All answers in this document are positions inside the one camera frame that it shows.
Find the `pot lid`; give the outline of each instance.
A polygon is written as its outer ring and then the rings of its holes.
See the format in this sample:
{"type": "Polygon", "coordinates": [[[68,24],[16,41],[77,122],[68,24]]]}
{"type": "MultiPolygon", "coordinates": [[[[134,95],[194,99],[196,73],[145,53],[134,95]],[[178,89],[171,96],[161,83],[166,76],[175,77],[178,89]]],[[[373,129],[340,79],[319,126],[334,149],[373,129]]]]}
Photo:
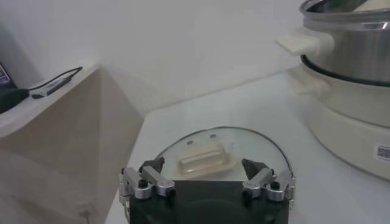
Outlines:
{"type": "Polygon", "coordinates": [[[316,21],[382,23],[389,21],[390,3],[388,0],[306,0],[300,11],[316,21]]]}
{"type": "Polygon", "coordinates": [[[239,127],[218,127],[189,134],[157,156],[169,180],[245,181],[243,159],[265,163],[276,173],[291,166],[281,148],[267,136],[239,127]]]}

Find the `pot handle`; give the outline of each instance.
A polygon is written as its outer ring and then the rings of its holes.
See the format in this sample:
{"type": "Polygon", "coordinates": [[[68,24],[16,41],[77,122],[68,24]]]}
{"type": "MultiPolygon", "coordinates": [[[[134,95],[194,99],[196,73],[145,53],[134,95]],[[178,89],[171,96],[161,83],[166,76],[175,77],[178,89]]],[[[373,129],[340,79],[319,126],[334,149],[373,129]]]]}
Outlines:
{"type": "Polygon", "coordinates": [[[312,55],[318,57],[333,51],[335,41],[328,33],[300,27],[276,43],[291,55],[312,55]]]}
{"type": "Polygon", "coordinates": [[[330,95],[332,87],[324,80],[306,71],[303,65],[287,70],[285,75],[296,94],[309,94],[317,98],[330,95]]]}

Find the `cable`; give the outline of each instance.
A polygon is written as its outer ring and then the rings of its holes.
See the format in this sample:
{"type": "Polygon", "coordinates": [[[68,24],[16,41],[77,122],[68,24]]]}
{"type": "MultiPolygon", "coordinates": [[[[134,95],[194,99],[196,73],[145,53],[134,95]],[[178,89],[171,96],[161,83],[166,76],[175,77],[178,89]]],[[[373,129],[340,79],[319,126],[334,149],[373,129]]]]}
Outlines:
{"type": "Polygon", "coordinates": [[[66,72],[63,72],[59,75],[57,75],[56,77],[54,77],[53,79],[45,82],[44,84],[41,84],[39,86],[36,86],[36,87],[33,87],[33,88],[30,88],[28,89],[29,91],[32,91],[32,90],[36,90],[36,89],[39,89],[39,88],[42,88],[44,86],[46,86],[47,84],[53,82],[54,80],[58,79],[59,77],[63,76],[63,75],[66,75],[66,74],[69,74],[71,72],[73,72],[71,75],[69,75],[68,77],[71,79],[73,76],[75,76],[77,73],[79,73],[81,70],[83,69],[83,67],[78,67],[78,68],[74,68],[74,69],[70,69],[70,70],[67,70],[66,72]]]}

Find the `label sticker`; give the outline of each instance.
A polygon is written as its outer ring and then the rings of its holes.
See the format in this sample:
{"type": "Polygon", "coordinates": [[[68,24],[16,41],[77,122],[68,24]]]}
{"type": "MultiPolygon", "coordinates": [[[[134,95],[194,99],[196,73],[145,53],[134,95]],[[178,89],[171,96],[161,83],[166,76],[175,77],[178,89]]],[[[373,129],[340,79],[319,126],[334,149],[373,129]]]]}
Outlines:
{"type": "Polygon", "coordinates": [[[374,157],[390,163],[390,145],[377,145],[374,157]]]}

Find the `white wall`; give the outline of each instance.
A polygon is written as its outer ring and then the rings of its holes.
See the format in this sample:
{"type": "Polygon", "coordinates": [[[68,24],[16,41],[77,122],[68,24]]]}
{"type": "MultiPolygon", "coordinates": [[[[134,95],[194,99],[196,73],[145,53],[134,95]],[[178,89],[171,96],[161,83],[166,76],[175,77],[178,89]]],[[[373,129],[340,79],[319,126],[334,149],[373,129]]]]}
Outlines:
{"type": "Polygon", "coordinates": [[[302,1],[0,0],[0,60],[20,86],[99,60],[145,115],[296,64],[302,1]]]}

